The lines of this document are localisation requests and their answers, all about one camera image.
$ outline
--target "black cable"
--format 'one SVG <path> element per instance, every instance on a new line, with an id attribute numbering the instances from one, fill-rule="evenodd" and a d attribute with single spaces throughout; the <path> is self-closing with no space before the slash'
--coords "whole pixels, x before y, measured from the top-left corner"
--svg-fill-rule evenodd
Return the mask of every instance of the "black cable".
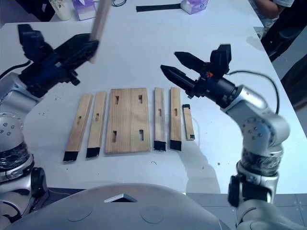
<path id="1" fill-rule="evenodd" d="M 40 208 L 42 208 L 42 207 L 44 206 L 44 204 L 45 204 L 46 201 L 49 199 L 49 197 L 50 197 L 50 191 L 49 191 L 49 189 L 48 189 L 48 196 L 47 196 L 47 198 L 44 200 L 44 202 L 42 203 L 42 205 L 40 206 Z"/>
<path id="2" fill-rule="evenodd" d="M 253 71 L 250 71 L 250 70 L 236 70 L 236 71 L 232 71 L 230 73 L 227 73 L 226 75 L 232 75 L 232 74 L 235 74 L 235 73 L 251 73 L 251 74 L 258 75 L 258 76 L 262 76 L 265 79 L 269 80 L 272 83 L 272 85 L 273 85 L 273 87 L 275 89 L 275 93 L 276 93 L 277 106 L 276 106 L 276 112 L 275 113 L 276 114 L 279 113 L 280 96 L 279 96 L 278 88 L 277 88 L 276 83 L 268 75 L 265 75 L 265 74 L 259 73 L 259 72 L 253 72 Z"/>
<path id="3" fill-rule="evenodd" d="M 21 67 L 26 67 L 26 66 L 30 65 L 30 63 L 31 63 L 31 61 L 28 60 L 26 63 L 23 63 L 23 64 L 21 64 L 21 65 L 17 65 L 17 66 L 13 66 L 13 67 L 7 69 L 7 70 L 4 71 L 3 73 L 1 73 L 0 79 L 3 78 L 5 75 L 7 75 L 7 74 L 8 74 L 9 72 L 11 72 L 12 70 L 17 69 L 17 68 L 21 68 Z"/>
<path id="4" fill-rule="evenodd" d="M 115 3 L 116 1 L 118 0 L 112 0 L 111 5 L 114 7 L 122 6 L 126 3 L 127 0 L 122 0 L 120 3 L 117 3 L 117 4 Z"/>

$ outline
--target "wooden plank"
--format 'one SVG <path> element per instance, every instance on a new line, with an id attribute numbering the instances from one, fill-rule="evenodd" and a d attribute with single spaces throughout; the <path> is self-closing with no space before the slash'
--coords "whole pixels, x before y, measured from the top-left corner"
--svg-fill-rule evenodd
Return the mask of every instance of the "wooden plank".
<path id="1" fill-rule="evenodd" d="M 170 148 L 181 151 L 181 105 L 180 88 L 171 88 L 171 134 Z"/>
<path id="2" fill-rule="evenodd" d="M 185 123 L 185 127 L 186 127 L 187 140 L 194 140 L 195 135 L 194 135 L 190 105 L 189 104 L 183 104 L 182 108 L 183 108 L 184 123 Z"/>
<path id="3" fill-rule="evenodd" d="M 66 146 L 63 161 L 75 161 L 77 159 L 86 127 L 88 114 L 91 109 L 92 100 L 92 94 L 82 94 L 75 120 L 73 122 L 69 141 Z"/>
<path id="4" fill-rule="evenodd" d="M 98 92 L 96 93 L 95 97 L 86 157 L 94 157 L 99 155 L 99 151 L 101 148 L 102 131 L 104 129 L 105 110 L 106 92 Z"/>
<path id="5" fill-rule="evenodd" d="M 111 90 L 105 153 L 150 151 L 147 90 Z"/>
<path id="6" fill-rule="evenodd" d="M 100 40 L 110 8 L 111 0 L 100 0 L 98 9 L 96 11 L 95 21 L 92 27 L 90 41 Z M 95 59 L 96 54 L 90 59 L 90 62 L 95 63 Z"/>
<path id="7" fill-rule="evenodd" d="M 154 89 L 154 149 L 165 151 L 165 107 L 164 89 L 155 87 Z"/>

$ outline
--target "white table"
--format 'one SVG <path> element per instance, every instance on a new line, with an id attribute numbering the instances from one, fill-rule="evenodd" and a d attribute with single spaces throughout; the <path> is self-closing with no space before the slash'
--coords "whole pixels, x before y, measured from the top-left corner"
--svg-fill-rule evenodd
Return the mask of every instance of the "white table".
<path id="1" fill-rule="evenodd" d="M 189 15 L 185 11 L 161 10 L 136 12 L 136 6 L 176 4 L 179 0 L 127 0 L 121 7 L 111 7 L 109 22 L 192 23 L 203 25 L 244 25 L 263 28 L 248 0 L 209 0 L 207 8 Z"/>
<path id="2" fill-rule="evenodd" d="M 71 0 L 67 1 L 70 4 L 72 15 L 69 22 L 77 21 L 72 2 Z M 183 10 L 136 12 L 135 9 L 136 6 L 142 5 L 163 5 L 179 2 L 180 0 L 127 0 L 126 4 L 121 7 L 111 7 L 108 20 L 110 23 L 192 23 L 199 25 L 249 25 L 263 28 L 248 0 L 209 0 L 206 10 L 193 15 L 189 15 Z M 1 13 L 3 21 L 7 23 L 38 22 L 35 16 L 27 14 L 14 0 L 3 0 L 1 2 Z M 54 15 L 51 21 L 59 22 L 61 20 L 57 15 Z"/>
<path id="3" fill-rule="evenodd" d="M 42 31 L 46 41 L 53 47 L 75 34 L 91 31 L 88 22 L 32 23 L 32 27 Z M 81 84 L 76 87 L 66 83 L 58 84 L 26 118 L 25 140 L 35 156 L 36 166 L 45 169 L 48 186 L 91 188 L 109 183 L 137 182 L 165 185 L 181 192 L 227 193 L 229 178 L 236 173 L 235 165 L 241 155 L 240 130 L 209 99 L 190 100 L 183 91 L 181 103 L 191 105 L 196 139 L 185 141 L 182 126 L 182 152 L 168 150 L 165 153 L 152 151 L 105 156 L 106 118 L 100 156 L 86 160 L 89 119 L 77 161 L 63 164 L 62 160 L 82 93 L 110 93 L 110 89 L 114 88 L 146 87 L 153 144 L 154 87 L 165 88 L 165 107 L 168 112 L 168 90 L 174 86 L 164 77 L 160 65 L 175 66 L 196 78 L 197 74 L 180 65 L 173 53 L 187 51 L 208 61 L 213 49 L 221 43 L 230 43 L 231 70 L 249 69 L 266 73 L 276 81 L 280 91 L 280 114 L 289 122 L 291 134 L 283 145 L 285 154 L 280 166 L 281 177 L 277 192 L 307 192 L 307 184 L 298 180 L 306 167 L 307 140 L 254 29 L 208 25 L 202 28 L 200 30 L 198 25 L 169 27 L 158 23 L 150 27 L 143 23 L 107 25 L 96 63 L 85 63 L 77 69 Z M 26 61 L 15 24 L 6 24 L 0 30 L 0 39 L 0 72 Z M 235 84 L 245 84 L 259 92 L 275 110 L 276 98 L 268 81 L 246 74 L 227 78 Z"/>

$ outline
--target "purple tissue box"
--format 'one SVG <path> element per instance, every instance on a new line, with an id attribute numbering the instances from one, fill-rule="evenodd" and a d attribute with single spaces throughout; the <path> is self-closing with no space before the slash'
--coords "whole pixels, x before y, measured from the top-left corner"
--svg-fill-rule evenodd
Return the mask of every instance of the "purple tissue box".
<path id="1" fill-rule="evenodd" d="M 208 0 L 183 0 L 180 7 L 189 14 L 206 9 Z"/>
<path id="2" fill-rule="evenodd" d="M 93 0 L 84 0 L 85 5 L 83 5 L 79 0 L 72 0 L 72 3 L 80 21 L 94 18 L 96 16 L 96 8 Z"/>

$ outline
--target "person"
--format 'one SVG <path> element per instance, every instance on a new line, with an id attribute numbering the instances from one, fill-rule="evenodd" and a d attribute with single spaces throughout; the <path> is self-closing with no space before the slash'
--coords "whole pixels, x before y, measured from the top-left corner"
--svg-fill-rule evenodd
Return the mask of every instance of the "person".
<path id="1" fill-rule="evenodd" d="M 307 54 L 281 80 L 295 111 L 307 106 Z"/>
<path id="2" fill-rule="evenodd" d="M 261 20 L 264 28 L 257 32 L 262 39 L 268 30 L 277 21 L 278 16 L 283 12 L 285 7 L 291 7 L 294 0 L 248 0 L 254 11 Z"/>

